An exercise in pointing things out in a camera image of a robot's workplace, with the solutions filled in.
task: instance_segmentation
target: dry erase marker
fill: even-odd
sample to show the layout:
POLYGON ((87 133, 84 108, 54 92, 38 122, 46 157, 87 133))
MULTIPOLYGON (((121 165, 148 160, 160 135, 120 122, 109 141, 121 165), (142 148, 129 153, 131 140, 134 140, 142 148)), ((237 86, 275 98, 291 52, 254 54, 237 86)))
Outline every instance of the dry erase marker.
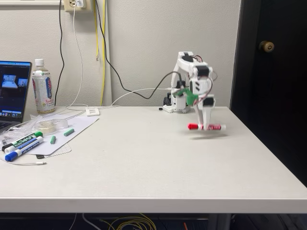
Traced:
POLYGON ((9 147, 7 147, 5 150, 4 150, 4 152, 6 153, 6 154, 8 154, 8 153, 10 153, 10 152, 13 152, 13 151, 15 151, 16 149, 19 149, 19 147, 21 146, 21 145, 23 145, 24 143, 26 143, 26 142, 28 142, 28 141, 31 141, 31 140, 33 140, 33 139, 35 139, 35 138, 37 138, 37 137, 42 137, 43 136, 43 133, 42 132, 35 132, 35 133, 33 133, 33 135, 28 135, 28 136, 26 136, 25 138, 23 138, 23 139, 20 139, 20 140, 17 140, 17 141, 15 141, 15 142, 12 142, 12 146, 9 146, 9 147))
POLYGON ((5 146, 2 146, 2 151, 4 151, 5 153, 14 151, 14 150, 17 149, 17 148, 15 148, 15 149, 11 148, 10 151, 5 151, 5 150, 6 150, 8 147, 11 147, 11 146, 13 146, 13 145, 17 145, 17 144, 20 145, 19 143, 25 143, 25 142, 27 142, 27 141, 29 141, 29 140, 31 140, 31 139, 35 139, 36 137, 42 137, 42 136, 43 136, 43 133, 42 133, 42 132, 31 133, 31 134, 29 134, 29 135, 27 135, 27 136, 24 136, 24 137, 20 138, 20 139, 17 140, 17 141, 14 141, 14 142, 12 142, 12 143, 10 143, 10 144, 7 144, 7 145, 5 145, 5 146))
POLYGON ((56 142, 56 136, 52 136, 52 138, 50 140, 50 144, 53 145, 54 142, 56 142))
POLYGON ((68 130, 67 132, 64 133, 64 136, 68 136, 69 134, 72 134, 75 130, 72 128, 70 130, 68 130))
POLYGON ((38 137, 35 141, 33 141, 29 145, 25 146, 24 148, 16 149, 14 152, 11 152, 8 155, 6 155, 5 160, 6 161, 14 160, 16 157, 19 157, 20 155, 22 155, 22 154, 34 149, 35 147, 37 147, 40 143, 43 142, 43 140, 44 139, 42 137, 38 137))

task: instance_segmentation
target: red marker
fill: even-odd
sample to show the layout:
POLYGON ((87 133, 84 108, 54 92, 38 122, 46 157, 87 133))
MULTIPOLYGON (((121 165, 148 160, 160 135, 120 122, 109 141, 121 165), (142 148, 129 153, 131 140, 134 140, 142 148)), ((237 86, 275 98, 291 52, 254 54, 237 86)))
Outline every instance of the red marker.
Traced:
POLYGON ((202 124, 189 123, 188 129, 198 129, 198 130, 225 130, 226 126, 221 124, 208 124, 205 128, 202 124))

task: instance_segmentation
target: clear plastic container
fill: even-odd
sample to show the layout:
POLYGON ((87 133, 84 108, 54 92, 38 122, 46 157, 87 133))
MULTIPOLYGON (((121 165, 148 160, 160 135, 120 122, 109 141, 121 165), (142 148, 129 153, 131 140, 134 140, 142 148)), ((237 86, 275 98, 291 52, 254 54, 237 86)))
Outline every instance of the clear plastic container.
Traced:
POLYGON ((54 97, 51 84, 51 74, 44 67, 43 59, 35 59, 36 69, 32 74, 36 109, 39 113, 54 111, 54 97))

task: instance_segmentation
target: blue marker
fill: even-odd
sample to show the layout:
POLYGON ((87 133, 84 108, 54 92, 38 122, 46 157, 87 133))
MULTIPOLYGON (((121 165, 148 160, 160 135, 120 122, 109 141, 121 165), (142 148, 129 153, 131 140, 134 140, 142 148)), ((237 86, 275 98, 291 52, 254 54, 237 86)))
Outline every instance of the blue marker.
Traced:
POLYGON ((43 140, 44 139, 42 137, 37 137, 35 139, 35 141, 31 142, 30 144, 27 144, 23 148, 19 148, 19 149, 15 150, 14 152, 11 152, 8 155, 6 155, 5 160, 6 161, 14 160, 16 157, 19 157, 20 155, 22 155, 22 154, 30 151, 31 149, 34 149, 35 147, 37 147, 40 143, 43 142, 43 140))

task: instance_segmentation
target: black door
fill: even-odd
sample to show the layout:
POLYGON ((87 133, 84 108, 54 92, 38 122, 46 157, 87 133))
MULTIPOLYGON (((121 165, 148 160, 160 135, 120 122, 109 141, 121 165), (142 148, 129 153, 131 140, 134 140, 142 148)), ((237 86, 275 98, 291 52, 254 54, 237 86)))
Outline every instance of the black door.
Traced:
POLYGON ((305 186, 306 68, 307 0, 242 1, 231 109, 305 186))

